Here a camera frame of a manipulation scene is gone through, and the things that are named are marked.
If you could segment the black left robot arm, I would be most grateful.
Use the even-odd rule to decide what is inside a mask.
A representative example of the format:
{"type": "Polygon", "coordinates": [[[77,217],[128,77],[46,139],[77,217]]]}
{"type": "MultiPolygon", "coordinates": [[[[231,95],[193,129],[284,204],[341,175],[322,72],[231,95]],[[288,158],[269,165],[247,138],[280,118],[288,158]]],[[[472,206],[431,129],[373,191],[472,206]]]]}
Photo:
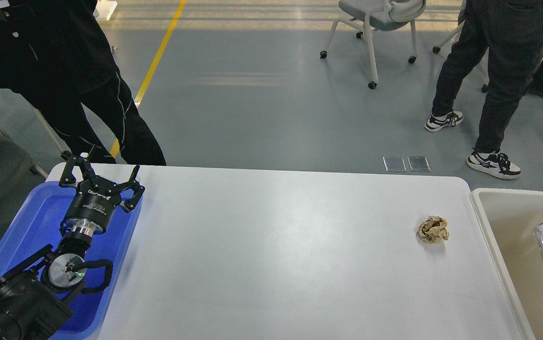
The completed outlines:
{"type": "Polygon", "coordinates": [[[0,340],[83,339],[107,311],[144,185],[96,174],[66,151],[58,184],[34,189],[0,242],[0,340]]]}

